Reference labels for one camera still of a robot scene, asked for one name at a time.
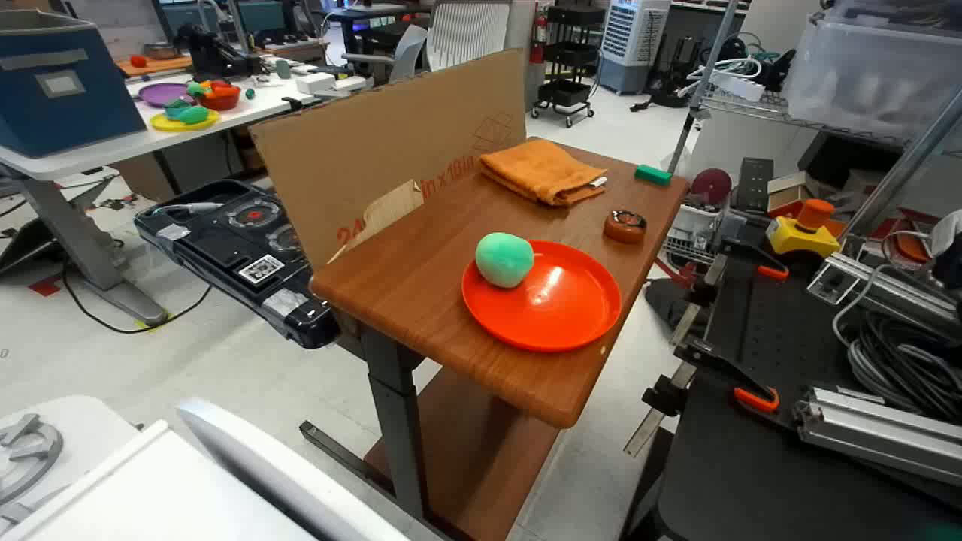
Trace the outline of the green plush ball toy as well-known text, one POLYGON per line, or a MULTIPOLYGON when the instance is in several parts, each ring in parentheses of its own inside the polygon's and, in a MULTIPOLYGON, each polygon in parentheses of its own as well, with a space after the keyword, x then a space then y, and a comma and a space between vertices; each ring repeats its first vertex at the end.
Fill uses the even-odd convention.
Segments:
POLYGON ((533 244, 521 235, 491 231, 475 247, 477 272, 500 288, 514 288, 534 265, 533 244))

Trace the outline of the orange round plate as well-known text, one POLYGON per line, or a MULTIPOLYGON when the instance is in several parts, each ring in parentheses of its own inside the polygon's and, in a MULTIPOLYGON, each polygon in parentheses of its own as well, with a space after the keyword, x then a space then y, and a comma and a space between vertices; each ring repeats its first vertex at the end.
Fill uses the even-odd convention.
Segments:
POLYGON ((496 339, 527 352, 574 352, 599 342, 623 314, 623 288, 593 256, 533 244, 534 265, 514 288, 491 285, 475 265, 461 276, 470 314, 496 339))

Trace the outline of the yellow plate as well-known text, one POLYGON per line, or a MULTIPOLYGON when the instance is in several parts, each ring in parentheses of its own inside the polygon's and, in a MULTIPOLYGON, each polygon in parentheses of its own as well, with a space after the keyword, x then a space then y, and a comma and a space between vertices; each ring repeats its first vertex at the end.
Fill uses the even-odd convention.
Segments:
POLYGON ((219 121, 216 112, 201 107, 201 104, 188 104, 188 107, 176 107, 167 114, 153 114, 149 126, 157 132, 201 132, 201 130, 213 126, 216 121, 219 121))

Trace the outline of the purple plate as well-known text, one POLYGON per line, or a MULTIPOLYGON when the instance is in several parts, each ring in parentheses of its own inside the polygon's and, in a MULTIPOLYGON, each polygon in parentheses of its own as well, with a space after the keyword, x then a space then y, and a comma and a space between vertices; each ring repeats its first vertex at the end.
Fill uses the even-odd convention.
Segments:
POLYGON ((153 80, 139 90, 139 98, 149 107, 165 107, 167 101, 176 101, 184 96, 187 96, 187 88, 176 80, 153 80))

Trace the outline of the wooden height-adjustable table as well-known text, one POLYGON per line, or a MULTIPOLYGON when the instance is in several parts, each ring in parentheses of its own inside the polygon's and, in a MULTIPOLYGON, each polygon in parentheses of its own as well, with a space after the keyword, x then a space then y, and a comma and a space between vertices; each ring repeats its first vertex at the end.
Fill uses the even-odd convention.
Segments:
POLYGON ((461 181, 312 276, 366 362, 362 464, 454 539, 508 539, 679 211, 679 176, 601 165, 604 191, 567 211, 461 181))

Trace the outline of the folded orange cloth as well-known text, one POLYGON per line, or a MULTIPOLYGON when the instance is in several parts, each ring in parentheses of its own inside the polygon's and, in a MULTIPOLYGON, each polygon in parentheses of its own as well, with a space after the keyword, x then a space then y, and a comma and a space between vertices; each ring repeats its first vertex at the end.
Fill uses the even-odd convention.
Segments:
POLYGON ((483 152, 480 174, 547 206, 572 206, 604 191, 604 169, 587 165, 543 139, 483 152))

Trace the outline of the cardboard back panel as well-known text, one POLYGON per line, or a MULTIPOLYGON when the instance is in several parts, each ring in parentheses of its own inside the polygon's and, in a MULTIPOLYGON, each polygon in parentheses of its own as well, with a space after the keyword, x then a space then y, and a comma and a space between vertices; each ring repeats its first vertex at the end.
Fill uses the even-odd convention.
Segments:
POLYGON ((312 266, 325 266, 389 188, 425 197, 527 139, 527 55, 500 51, 253 126, 267 176, 312 266))

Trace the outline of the green rectangular block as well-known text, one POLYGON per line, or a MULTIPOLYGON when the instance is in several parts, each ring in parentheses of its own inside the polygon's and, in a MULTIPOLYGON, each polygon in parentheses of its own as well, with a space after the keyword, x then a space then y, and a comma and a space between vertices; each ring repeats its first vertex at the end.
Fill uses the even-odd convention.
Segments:
POLYGON ((654 165, 636 165, 636 169, 635 169, 635 176, 636 176, 636 181, 645 181, 645 183, 654 183, 654 185, 666 185, 666 183, 674 181, 670 170, 654 169, 654 165))

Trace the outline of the black perforated breadboard table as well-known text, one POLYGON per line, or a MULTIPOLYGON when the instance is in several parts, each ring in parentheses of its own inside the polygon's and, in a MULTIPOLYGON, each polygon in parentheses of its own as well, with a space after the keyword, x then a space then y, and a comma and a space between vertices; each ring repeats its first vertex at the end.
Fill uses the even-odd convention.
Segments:
MULTIPOLYGON (((801 291, 810 266, 764 279, 729 256, 706 342, 782 394, 782 417, 806 386, 849 386, 829 308, 801 291)), ((960 500, 935 503, 877 465, 806 445, 745 412, 734 378, 698 368, 676 434, 660 429, 618 541, 962 541, 960 500)))

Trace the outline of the yellow emergency stop box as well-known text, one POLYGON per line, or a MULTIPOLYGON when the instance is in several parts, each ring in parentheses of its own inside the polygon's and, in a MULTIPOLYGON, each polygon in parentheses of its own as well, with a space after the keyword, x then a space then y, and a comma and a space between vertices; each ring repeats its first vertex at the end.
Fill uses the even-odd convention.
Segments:
POLYGON ((833 256, 838 248, 838 236, 829 231, 833 213, 826 197, 806 197, 794 216, 774 216, 765 229, 772 253, 833 256))

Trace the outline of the blue storage bin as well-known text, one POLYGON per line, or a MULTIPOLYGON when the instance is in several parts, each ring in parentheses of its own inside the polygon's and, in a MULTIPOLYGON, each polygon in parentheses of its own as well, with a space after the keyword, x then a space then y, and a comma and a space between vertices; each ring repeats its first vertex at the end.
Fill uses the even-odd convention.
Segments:
POLYGON ((0 143, 47 157, 140 132, 98 30, 57 11, 0 11, 0 143))

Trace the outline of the clear plastic storage box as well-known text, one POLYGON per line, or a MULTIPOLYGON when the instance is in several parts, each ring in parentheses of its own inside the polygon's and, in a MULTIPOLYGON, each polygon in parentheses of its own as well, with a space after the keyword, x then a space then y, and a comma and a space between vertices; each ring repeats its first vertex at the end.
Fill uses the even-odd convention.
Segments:
POLYGON ((783 80, 788 114, 915 139, 962 90, 962 0, 824 0, 783 80))

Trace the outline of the orange-handled clamp near button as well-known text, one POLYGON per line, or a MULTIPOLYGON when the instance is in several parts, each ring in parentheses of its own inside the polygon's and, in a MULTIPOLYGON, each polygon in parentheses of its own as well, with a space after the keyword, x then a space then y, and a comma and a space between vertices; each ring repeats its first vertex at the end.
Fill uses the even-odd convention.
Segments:
POLYGON ((720 248, 728 256, 751 260, 753 272, 761 279, 783 283, 789 276, 789 271, 774 256, 764 253, 761 247, 738 244, 738 239, 723 239, 720 248))

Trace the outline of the orange-handled clamp near plate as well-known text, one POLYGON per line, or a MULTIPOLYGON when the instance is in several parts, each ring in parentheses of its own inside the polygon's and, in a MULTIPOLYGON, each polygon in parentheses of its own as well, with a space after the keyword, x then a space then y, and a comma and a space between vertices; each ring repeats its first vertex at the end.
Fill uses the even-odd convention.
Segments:
POLYGON ((719 368, 729 378, 729 401, 742 405, 745 412, 772 417, 782 405, 782 394, 772 386, 764 386, 756 376, 751 376, 742 362, 719 355, 703 339, 685 339, 674 349, 676 357, 693 362, 698 368, 719 368))

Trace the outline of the aluminium extrusion rail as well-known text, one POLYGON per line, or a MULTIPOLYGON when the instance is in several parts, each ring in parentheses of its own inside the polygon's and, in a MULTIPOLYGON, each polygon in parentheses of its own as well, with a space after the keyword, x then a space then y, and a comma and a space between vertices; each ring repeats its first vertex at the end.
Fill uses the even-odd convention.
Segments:
POLYGON ((962 487, 960 424, 829 389, 807 389, 797 401, 794 417, 807 445, 962 487))

